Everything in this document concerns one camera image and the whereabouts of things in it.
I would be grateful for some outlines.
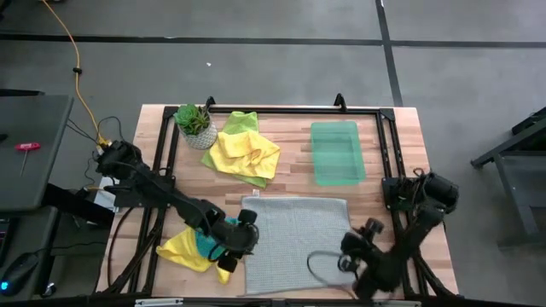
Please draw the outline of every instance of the wooden tabletop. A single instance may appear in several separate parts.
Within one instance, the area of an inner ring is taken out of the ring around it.
[[[144,162],[152,165],[155,148],[160,133],[161,115],[165,105],[143,105],[136,127],[134,144],[142,150]],[[429,169],[427,151],[423,141],[417,110],[413,107],[394,108],[398,135],[404,157],[407,174],[412,174],[416,167]],[[224,126],[228,114],[213,114],[212,119],[218,130]],[[366,179],[355,186],[321,187],[315,183],[311,157],[311,123],[352,120],[357,123],[361,142]],[[351,225],[360,227],[370,217],[385,224],[382,234],[375,237],[375,244],[387,250],[394,242],[392,220],[386,210],[380,189],[380,180],[384,177],[379,150],[379,139],[375,117],[369,115],[316,115],[316,114],[260,114],[258,113],[259,132],[281,148],[281,158],[275,178],[261,191],[260,196],[316,196],[341,198],[348,201]],[[167,142],[163,154],[162,166],[166,165],[170,147],[169,131],[173,129],[171,121],[167,132]],[[385,123],[387,146],[393,157],[392,141]],[[177,158],[174,175],[176,185],[183,193],[191,197],[207,199],[226,211],[232,217],[241,209],[241,197],[251,195],[254,186],[238,181],[232,176],[213,171],[200,163],[203,151],[189,148],[180,137],[177,146]],[[397,175],[396,166],[391,165],[393,175]],[[112,254],[112,277],[121,273],[135,252],[138,231],[142,220],[142,209],[135,209],[120,228]],[[116,215],[112,232],[117,226],[122,213]],[[162,244],[185,229],[183,220],[174,209],[167,212],[163,230]],[[437,277],[452,292],[457,293],[456,280],[451,266],[450,252],[443,226],[438,226],[428,235],[421,245],[421,252]],[[143,284],[148,256],[143,261],[139,289]],[[205,273],[197,273],[182,265],[159,258],[154,296],[167,297],[240,297],[245,294],[244,264],[239,264],[227,285],[218,282],[217,272],[210,268]],[[412,286],[417,290],[412,264],[409,265]],[[97,290],[106,288],[106,257],[102,264],[102,273]],[[338,289],[313,289],[264,295],[268,298],[349,298]],[[377,298],[389,295],[378,293]],[[402,298],[401,291],[395,293]]]

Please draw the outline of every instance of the potted plant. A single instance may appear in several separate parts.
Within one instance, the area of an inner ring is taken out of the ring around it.
[[[203,107],[182,105],[174,114],[180,133],[188,145],[195,149],[207,149],[216,141],[218,132],[211,114]]]

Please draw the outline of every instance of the electrical wire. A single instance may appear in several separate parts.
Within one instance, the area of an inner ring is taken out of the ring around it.
[[[72,125],[74,125],[74,127],[76,127],[76,129],[78,129],[78,131],[82,134],[84,134],[85,136],[89,137],[91,140],[93,139],[91,137],[91,135],[89,133],[87,133],[85,130],[83,130],[80,126],[78,126],[78,124],[76,124],[73,120],[71,119],[68,119],[68,122]]]
[[[107,257],[107,267],[106,267],[106,276],[107,276],[107,283],[108,286],[112,286],[112,276],[110,273],[112,272],[112,250],[113,250],[113,243],[116,241],[116,238],[118,237],[118,232],[121,224],[125,221],[125,219],[129,216],[129,213],[133,211],[134,207],[131,207],[127,210],[126,213],[123,214],[121,219],[119,220],[118,225],[116,226],[116,230],[114,230],[112,235],[112,241],[110,241],[110,248],[108,249],[108,257]]]
[[[355,296],[355,294],[354,294],[353,292],[351,292],[350,290],[347,290],[347,289],[346,289],[345,287],[343,287],[343,286],[331,284],[331,283],[328,282],[327,280],[323,279],[321,276],[317,275],[317,273],[315,273],[315,272],[312,270],[311,264],[310,264],[311,258],[313,258],[313,256],[318,256],[318,255],[340,257],[340,256],[343,256],[343,254],[340,254],[340,253],[337,253],[337,252],[329,252],[329,251],[314,251],[314,252],[311,252],[309,255],[307,255],[307,269],[309,270],[309,273],[311,273],[311,275],[313,275],[313,277],[314,277],[317,281],[320,281],[324,286],[326,286],[326,287],[331,287],[331,288],[338,289],[338,290],[341,290],[341,291],[343,291],[343,292],[349,294],[349,296],[351,296],[351,298],[357,299],[357,297]]]
[[[121,138],[122,141],[125,141],[125,138],[123,137],[123,133],[121,132],[121,120],[119,120],[119,118],[117,116],[108,116],[108,117],[106,117],[104,119],[99,120],[98,129],[99,130],[101,129],[102,122],[104,122],[105,120],[109,120],[109,119],[115,119],[118,122],[119,137]]]
[[[99,242],[99,241],[93,241],[93,242],[87,242],[87,243],[76,243],[76,244],[72,244],[72,245],[69,245],[69,246],[54,246],[54,247],[44,247],[44,248],[40,248],[34,252],[31,252],[31,253],[38,253],[38,252],[41,252],[43,250],[58,250],[58,249],[68,249],[68,248],[73,248],[75,246],[90,246],[90,245],[93,245],[93,244],[105,244],[105,242]]]
[[[436,293],[436,296],[456,296],[453,292],[451,292],[448,288],[444,286],[444,284],[438,277],[436,277],[432,269],[428,266],[425,259],[423,259],[422,255],[417,256],[417,265],[419,265],[423,269],[423,275],[430,284],[430,287]]]
[[[70,38],[70,41],[72,42],[72,45],[74,47],[74,51],[76,52],[76,67],[73,69],[74,73],[76,74],[76,78],[75,78],[75,84],[76,84],[76,95],[78,96],[78,99],[81,101],[82,105],[84,106],[85,110],[87,110],[87,113],[89,114],[89,116],[91,117],[91,121],[93,122],[93,125],[95,126],[95,130],[96,130],[96,133],[98,135],[98,142],[99,144],[107,144],[107,141],[101,136],[101,132],[99,131],[99,127],[98,125],[96,124],[96,121],[95,121],[95,116],[93,115],[93,112],[91,112],[91,110],[89,109],[89,107],[87,106],[87,103],[85,102],[85,99],[82,97],[81,93],[79,92],[79,75],[82,73],[82,69],[81,69],[81,66],[80,66],[80,59],[79,59],[79,50],[78,50],[78,45],[76,44],[76,42],[74,41],[74,38],[72,37],[72,34],[70,33],[70,31],[68,31],[68,28],[67,26],[65,26],[65,23],[62,22],[61,18],[57,15],[57,13],[51,8],[51,6],[49,6],[49,4],[47,3],[46,0],[42,0],[42,3],[45,4],[45,6],[48,8],[48,10],[51,12],[51,14],[57,19],[57,21],[59,22],[59,25],[62,26],[62,28],[65,30],[65,32],[67,33],[68,37]]]
[[[93,292],[91,293],[95,293],[96,288],[99,287],[99,280],[101,279],[101,270],[102,270],[102,258],[100,258],[100,260],[101,262],[99,263],[99,265],[97,265],[97,269],[96,269],[95,285],[93,286]]]
[[[93,186],[93,185],[95,185],[95,183],[96,183],[96,182],[95,182],[95,179],[93,179],[93,178],[89,177],[89,175],[87,175],[87,172],[89,171],[89,168],[91,168],[90,162],[91,162],[92,160],[93,160],[93,158],[87,159],[87,167],[85,168],[85,171],[84,171],[84,177],[87,178],[88,180],[90,180],[91,183],[85,184],[85,185],[84,185],[83,187],[81,187],[80,189],[82,189],[82,188],[87,188],[88,186]]]

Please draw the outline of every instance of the succulent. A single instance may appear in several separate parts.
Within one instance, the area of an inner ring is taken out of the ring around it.
[[[211,124],[211,118],[206,109],[193,104],[180,106],[174,114],[174,119],[189,136],[197,136]]]

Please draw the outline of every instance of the black cable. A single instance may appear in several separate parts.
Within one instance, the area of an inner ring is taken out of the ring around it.
[[[222,254],[220,254],[220,256],[218,256],[216,259],[212,259],[212,255],[213,255],[214,251],[216,251],[216,249],[219,246],[220,246],[220,243],[216,243],[216,245],[213,248],[211,248],[211,251],[208,253],[208,257],[207,257],[208,261],[217,262],[220,259],[220,257],[222,257]]]
[[[92,293],[95,293],[96,288],[99,287],[99,280],[101,279],[101,269],[102,269],[102,258],[101,258],[101,262],[98,265],[98,269],[96,270],[96,281],[95,281],[95,285],[93,286]]]
[[[113,232],[113,235],[112,235],[112,241],[110,242],[110,248],[108,249],[108,257],[107,257],[107,267],[106,267],[106,276],[107,276],[107,282],[108,282],[108,286],[112,286],[112,276],[110,275],[110,273],[112,272],[112,250],[113,250],[113,243],[116,241],[116,237],[118,236],[118,232],[119,232],[119,227],[121,226],[121,224],[124,222],[124,220],[129,216],[129,213],[131,213],[131,211],[133,211],[133,208],[134,207],[131,207],[127,210],[126,213],[124,213],[124,215],[121,217],[121,219],[119,220],[119,223],[118,225],[116,226],[116,230],[114,230]]]
[[[83,130],[82,128],[80,128],[78,126],[78,124],[76,124],[73,120],[71,119],[68,119],[68,121],[70,122],[70,124],[74,125],[74,127],[76,127],[76,129],[78,129],[79,132],[81,132],[83,135],[85,135],[87,138],[93,140],[93,138],[91,137],[91,135],[87,132],[85,132],[85,130]]]
[[[89,139],[90,141],[92,141],[93,143],[95,143],[95,144],[97,144],[97,145],[98,145],[98,143],[97,143],[97,142],[95,142],[95,140],[93,140],[93,138],[92,138],[92,137],[90,137],[90,136],[87,136],[87,135],[85,135],[84,133],[82,133],[82,132],[80,132],[80,131],[76,130],[76,129],[75,129],[74,127],[72,127],[72,126],[71,126],[71,125],[69,125],[68,123],[67,123],[67,128],[70,128],[70,129],[71,129],[72,131],[74,131],[74,132],[78,133],[78,134],[79,134],[79,135],[81,135],[82,137],[84,137],[84,138],[86,138],[86,139]]]
[[[422,268],[423,275],[427,279],[430,287],[436,293],[436,296],[456,296],[452,291],[444,286],[442,281],[436,277],[433,270],[428,266],[427,262],[421,255],[417,257],[417,265]]]
[[[116,121],[118,121],[119,137],[121,138],[122,141],[125,141],[125,138],[123,137],[123,133],[121,132],[121,120],[119,120],[119,118],[117,116],[108,116],[108,117],[106,117],[104,119],[99,120],[99,123],[96,126],[96,128],[100,131],[102,122],[105,121],[105,120],[108,120],[108,119],[115,119]],[[99,139],[99,135],[97,133],[95,141],[98,142],[98,139]]]
[[[342,272],[348,272],[348,270],[341,267],[341,261],[344,259],[345,256],[353,257],[351,255],[353,252],[358,252],[358,249],[353,249],[353,250],[350,250],[347,253],[341,254],[341,256],[338,258],[338,270],[340,270]],[[358,274],[357,274],[356,270],[352,271],[352,273],[354,273],[354,275],[355,275],[355,280],[358,280]]]
[[[89,158],[87,159],[87,167],[85,168],[85,171],[84,171],[84,177],[87,178],[88,180],[91,181],[91,183],[89,184],[85,184],[83,187],[81,187],[80,189],[82,188],[85,188],[87,186],[90,186],[90,185],[95,185],[95,179],[89,177],[89,175],[87,175],[87,172],[89,171],[89,168],[91,168],[91,164],[90,162],[93,160],[93,158]]]
[[[415,199],[417,194],[421,192],[422,197],[426,197],[424,187],[425,187],[425,181],[428,179],[429,175],[428,174],[425,175],[425,171],[420,167],[415,168],[413,170],[413,173],[418,177],[417,186],[415,187],[415,191],[411,197],[411,206],[415,208]],[[408,227],[411,226],[412,223],[414,222],[411,213],[407,211],[404,213],[404,215],[406,216]],[[422,272],[422,268],[418,265],[417,263],[418,260],[416,259],[420,255],[421,255],[421,249],[417,248],[417,250],[415,251],[415,254],[412,256],[412,259],[415,265],[415,274],[417,275],[419,294],[428,295],[427,281]]]
[[[68,248],[73,248],[75,246],[89,246],[89,245],[93,245],[93,244],[106,244],[105,242],[99,242],[99,241],[93,241],[93,242],[87,242],[87,243],[76,243],[76,244],[72,244],[72,245],[69,245],[69,246],[54,246],[54,247],[44,247],[44,248],[40,248],[34,252],[31,252],[31,253],[37,253],[37,252],[41,252],[43,250],[56,250],[56,249],[68,249]]]
[[[338,252],[329,252],[329,251],[314,251],[314,252],[311,252],[309,255],[307,255],[307,269],[309,270],[309,273],[311,273],[311,275],[313,275],[313,277],[317,280],[317,281],[320,281],[324,286],[326,287],[332,287],[334,289],[338,289],[338,290],[341,290],[347,294],[349,294],[353,299],[357,299],[357,297],[354,295],[354,293],[352,293],[351,291],[345,289],[343,286],[339,286],[339,285],[333,285],[331,283],[329,283],[327,280],[323,279],[321,276],[317,275],[317,273],[315,273],[312,269],[311,269],[311,264],[309,263],[311,261],[311,258],[313,256],[316,256],[316,255],[325,255],[325,256],[335,256],[335,257],[340,257],[340,256],[343,256],[343,254],[341,253],[338,253]]]

